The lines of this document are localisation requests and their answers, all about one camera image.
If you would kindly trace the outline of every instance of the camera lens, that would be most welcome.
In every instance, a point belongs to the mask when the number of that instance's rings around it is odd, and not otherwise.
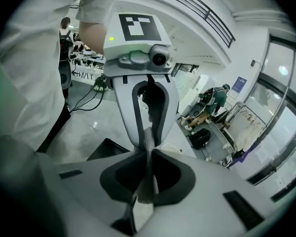
[[[152,61],[155,65],[161,66],[161,65],[165,64],[166,56],[162,53],[158,53],[153,57]]]

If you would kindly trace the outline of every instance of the white shoe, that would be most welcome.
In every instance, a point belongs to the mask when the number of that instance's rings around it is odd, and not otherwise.
[[[186,119],[186,118],[184,118],[184,117],[181,117],[181,126],[183,126],[183,125],[184,125],[185,119]]]
[[[192,129],[193,129],[192,127],[189,127],[188,125],[186,125],[184,128],[188,131],[192,131]]]

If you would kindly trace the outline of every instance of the railing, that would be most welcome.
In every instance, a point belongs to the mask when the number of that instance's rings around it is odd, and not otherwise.
[[[230,48],[231,43],[236,40],[226,24],[201,0],[176,0],[203,18],[221,37],[223,42]]]

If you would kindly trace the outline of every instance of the white shirt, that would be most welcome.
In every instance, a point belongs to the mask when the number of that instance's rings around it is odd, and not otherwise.
[[[67,33],[70,31],[70,29],[68,29],[68,28],[62,29],[62,28],[60,28],[59,31],[60,31],[60,35],[67,35]],[[74,41],[74,34],[73,34],[72,31],[70,31],[69,37],[70,37],[71,41],[73,42]]]
[[[77,0],[25,0],[0,39],[0,135],[37,150],[64,106],[59,26]],[[76,18],[107,23],[115,0],[81,0]]]

